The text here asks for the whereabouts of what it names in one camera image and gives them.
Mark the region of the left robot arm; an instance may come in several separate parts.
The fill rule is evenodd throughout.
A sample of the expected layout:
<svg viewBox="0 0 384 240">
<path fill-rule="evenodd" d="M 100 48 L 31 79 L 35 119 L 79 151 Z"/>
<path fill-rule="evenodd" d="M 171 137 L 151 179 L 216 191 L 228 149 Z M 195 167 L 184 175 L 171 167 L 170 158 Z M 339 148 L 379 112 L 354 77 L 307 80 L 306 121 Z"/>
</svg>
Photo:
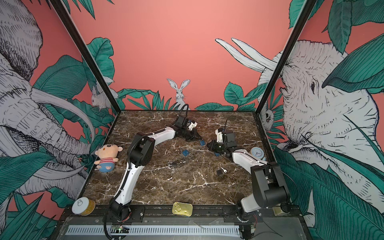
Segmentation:
<svg viewBox="0 0 384 240">
<path fill-rule="evenodd" d="M 183 138 L 187 142 L 202 140 L 196 129 L 197 124 L 186 116 L 177 115 L 171 125 L 161 130 L 147 134 L 138 132 L 134 136 L 127 154 L 125 174 L 109 203 L 109 211 L 119 222 L 127 221 L 132 215 L 130 205 L 134 188 L 144 166 L 151 161 L 155 147 L 174 138 Z"/>
</svg>

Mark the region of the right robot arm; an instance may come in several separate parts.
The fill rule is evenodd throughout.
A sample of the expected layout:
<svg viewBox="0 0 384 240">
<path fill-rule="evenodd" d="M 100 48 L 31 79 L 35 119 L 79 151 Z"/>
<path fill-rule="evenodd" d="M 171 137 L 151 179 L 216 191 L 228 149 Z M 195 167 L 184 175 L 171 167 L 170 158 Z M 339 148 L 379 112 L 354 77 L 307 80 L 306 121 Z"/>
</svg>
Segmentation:
<svg viewBox="0 0 384 240">
<path fill-rule="evenodd" d="M 289 202 L 291 194 L 278 163 L 264 161 L 239 147 L 231 130 L 219 128 L 215 134 L 217 138 L 207 144 L 208 149 L 242 167 L 252 178 L 253 193 L 240 200 L 241 213 Z"/>
</svg>

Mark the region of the black padlock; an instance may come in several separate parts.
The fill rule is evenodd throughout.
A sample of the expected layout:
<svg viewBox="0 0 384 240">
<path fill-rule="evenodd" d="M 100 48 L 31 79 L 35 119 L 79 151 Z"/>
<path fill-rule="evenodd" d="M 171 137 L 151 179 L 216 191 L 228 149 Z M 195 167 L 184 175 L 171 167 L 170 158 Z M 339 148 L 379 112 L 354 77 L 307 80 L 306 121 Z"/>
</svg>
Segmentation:
<svg viewBox="0 0 384 240">
<path fill-rule="evenodd" d="M 217 173 L 217 176 L 218 177 L 223 177 L 226 173 L 227 173 L 227 170 L 226 169 L 224 169 L 224 168 L 222 168 L 222 167 L 218 167 L 217 169 L 216 169 L 216 173 Z"/>
</svg>

